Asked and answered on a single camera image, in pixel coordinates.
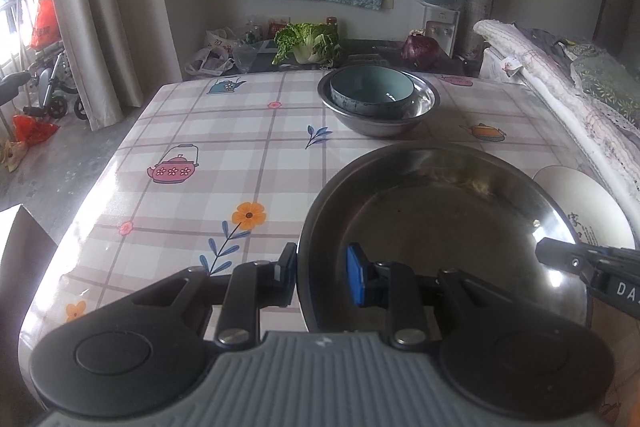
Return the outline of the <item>grey curtain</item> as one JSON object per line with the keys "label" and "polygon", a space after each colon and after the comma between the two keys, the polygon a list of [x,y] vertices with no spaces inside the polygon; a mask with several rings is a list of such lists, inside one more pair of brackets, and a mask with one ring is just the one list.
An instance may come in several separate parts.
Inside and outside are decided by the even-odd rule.
{"label": "grey curtain", "polygon": [[181,80],[165,0],[53,0],[92,130]]}

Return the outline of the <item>wheelchair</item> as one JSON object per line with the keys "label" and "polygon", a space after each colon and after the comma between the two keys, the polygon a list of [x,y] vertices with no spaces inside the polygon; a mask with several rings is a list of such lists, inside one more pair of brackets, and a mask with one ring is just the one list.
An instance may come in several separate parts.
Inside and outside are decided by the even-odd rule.
{"label": "wheelchair", "polygon": [[1,104],[12,102],[20,94],[20,88],[27,87],[29,83],[37,89],[38,105],[25,106],[23,113],[26,116],[61,119],[68,112],[66,96],[73,95],[75,116],[80,120],[88,119],[62,44],[37,52],[28,69],[2,78]]}

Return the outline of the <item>brown cardboard box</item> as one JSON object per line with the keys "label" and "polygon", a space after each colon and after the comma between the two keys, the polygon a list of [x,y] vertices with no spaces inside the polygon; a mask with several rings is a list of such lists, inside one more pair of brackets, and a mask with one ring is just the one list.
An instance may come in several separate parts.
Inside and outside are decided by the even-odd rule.
{"label": "brown cardboard box", "polygon": [[18,365],[18,337],[27,310],[58,248],[23,205],[1,213],[1,424],[27,426],[42,407]]}

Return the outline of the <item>deep steel bowl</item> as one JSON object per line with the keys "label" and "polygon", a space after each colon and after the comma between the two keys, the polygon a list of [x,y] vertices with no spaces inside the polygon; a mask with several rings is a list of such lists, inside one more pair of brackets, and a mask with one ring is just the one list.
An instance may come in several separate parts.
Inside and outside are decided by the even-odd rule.
{"label": "deep steel bowl", "polygon": [[348,129],[369,138],[393,138],[422,124],[440,104],[428,81],[396,68],[350,65],[324,75],[322,103]]}

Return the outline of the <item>rolled patterned mat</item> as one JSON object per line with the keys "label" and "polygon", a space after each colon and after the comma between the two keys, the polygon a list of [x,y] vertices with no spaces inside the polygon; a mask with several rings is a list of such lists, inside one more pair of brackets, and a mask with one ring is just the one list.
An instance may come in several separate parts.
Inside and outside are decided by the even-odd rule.
{"label": "rolled patterned mat", "polygon": [[483,38],[474,25],[491,16],[494,0],[466,0],[460,18],[458,52],[465,60],[476,60],[482,54]]}

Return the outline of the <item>white plastic bag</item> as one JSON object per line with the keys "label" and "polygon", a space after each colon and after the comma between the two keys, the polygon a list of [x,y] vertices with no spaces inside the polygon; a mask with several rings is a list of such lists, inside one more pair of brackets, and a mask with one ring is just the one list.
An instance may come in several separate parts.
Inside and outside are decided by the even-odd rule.
{"label": "white plastic bag", "polygon": [[233,52],[240,39],[229,27],[205,31],[205,46],[184,65],[184,72],[191,77],[219,77],[234,66]]}

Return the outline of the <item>white water dispenser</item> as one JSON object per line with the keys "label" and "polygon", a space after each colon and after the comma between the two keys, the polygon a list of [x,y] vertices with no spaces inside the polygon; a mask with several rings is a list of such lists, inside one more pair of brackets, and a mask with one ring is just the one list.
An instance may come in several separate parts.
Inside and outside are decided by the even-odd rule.
{"label": "white water dispenser", "polygon": [[459,18],[459,11],[434,4],[424,4],[424,30],[429,37],[438,42],[440,48],[449,57],[454,56]]}

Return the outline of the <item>green floral lace cushion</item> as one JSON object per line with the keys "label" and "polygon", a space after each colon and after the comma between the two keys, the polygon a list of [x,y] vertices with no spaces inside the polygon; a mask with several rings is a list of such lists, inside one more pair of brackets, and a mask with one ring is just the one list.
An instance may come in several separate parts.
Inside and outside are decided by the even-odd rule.
{"label": "green floral lace cushion", "polygon": [[639,128],[639,80],[614,57],[607,53],[578,57],[570,65],[570,77],[586,95]]}

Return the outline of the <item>plaid patterned tablecloth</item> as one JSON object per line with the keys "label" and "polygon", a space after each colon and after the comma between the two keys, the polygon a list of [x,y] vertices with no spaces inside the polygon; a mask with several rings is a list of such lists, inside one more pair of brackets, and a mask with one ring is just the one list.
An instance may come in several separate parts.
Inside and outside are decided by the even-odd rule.
{"label": "plaid patterned tablecloth", "polygon": [[[39,285],[18,337],[25,381],[32,349],[51,329],[239,244],[234,265],[272,258],[297,241],[309,206],[338,170],[393,143],[349,130],[321,102],[322,72],[267,72],[168,84],[154,96],[80,206]],[[401,139],[435,138],[495,155],[527,176],[562,165],[597,174],[562,124],[524,84],[423,75],[440,104]],[[190,178],[157,183],[152,167],[182,156]],[[226,243],[236,207],[264,206],[249,236]],[[593,328],[616,375],[602,407],[615,426],[639,425],[639,322],[597,301]]]}

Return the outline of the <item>wide steel basin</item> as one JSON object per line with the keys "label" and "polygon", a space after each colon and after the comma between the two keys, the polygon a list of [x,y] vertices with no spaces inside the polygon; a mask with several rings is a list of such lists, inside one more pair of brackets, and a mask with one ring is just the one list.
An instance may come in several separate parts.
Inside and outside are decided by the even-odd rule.
{"label": "wide steel basin", "polygon": [[297,288],[313,333],[380,331],[384,313],[352,303],[346,248],[420,275],[457,268],[590,325],[585,285],[538,262],[541,239],[577,235],[552,197],[507,162],[462,145],[407,142],[352,161],[322,188],[298,245]]}

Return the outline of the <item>green leafy cabbage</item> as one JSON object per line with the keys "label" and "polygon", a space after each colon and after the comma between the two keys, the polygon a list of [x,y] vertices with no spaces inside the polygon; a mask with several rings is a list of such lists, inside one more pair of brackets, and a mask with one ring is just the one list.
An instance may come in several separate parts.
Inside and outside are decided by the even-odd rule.
{"label": "green leafy cabbage", "polygon": [[332,67],[342,54],[337,24],[287,24],[273,41],[277,46],[273,65],[280,65],[292,56],[298,64]]}

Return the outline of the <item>teal ceramic bowl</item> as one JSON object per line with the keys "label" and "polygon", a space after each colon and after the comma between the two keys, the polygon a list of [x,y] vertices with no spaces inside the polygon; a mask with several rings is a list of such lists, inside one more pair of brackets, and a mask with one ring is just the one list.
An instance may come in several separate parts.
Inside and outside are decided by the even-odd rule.
{"label": "teal ceramic bowl", "polygon": [[376,119],[396,119],[413,96],[413,82],[399,70],[378,65],[337,69],[329,80],[331,100],[348,113]]}

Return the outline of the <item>rolled white quilted bedding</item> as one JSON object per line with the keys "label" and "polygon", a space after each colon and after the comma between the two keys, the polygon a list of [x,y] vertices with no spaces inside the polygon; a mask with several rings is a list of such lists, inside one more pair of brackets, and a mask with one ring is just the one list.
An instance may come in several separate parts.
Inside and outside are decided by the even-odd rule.
{"label": "rolled white quilted bedding", "polygon": [[526,86],[542,98],[588,157],[593,170],[639,230],[639,130],[612,107],[585,93],[551,56],[521,31],[498,20],[480,20],[474,32],[521,64]]}

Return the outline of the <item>white ceramic plate with calligraphy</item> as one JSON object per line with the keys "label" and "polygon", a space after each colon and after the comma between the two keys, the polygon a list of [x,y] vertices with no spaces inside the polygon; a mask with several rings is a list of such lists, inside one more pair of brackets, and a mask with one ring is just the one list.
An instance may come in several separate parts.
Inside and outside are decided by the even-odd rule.
{"label": "white ceramic plate with calligraphy", "polygon": [[576,169],[548,166],[534,176],[560,206],[582,243],[636,248],[634,234],[620,205],[597,181]]}

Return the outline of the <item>purple red cabbage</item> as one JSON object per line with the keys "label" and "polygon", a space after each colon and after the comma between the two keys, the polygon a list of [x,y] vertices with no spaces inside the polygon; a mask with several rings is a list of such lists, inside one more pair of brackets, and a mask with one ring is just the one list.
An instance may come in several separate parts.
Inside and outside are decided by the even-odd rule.
{"label": "purple red cabbage", "polygon": [[402,60],[417,70],[431,68],[442,54],[439,43],[423,30],[412,30],[400,50]]}

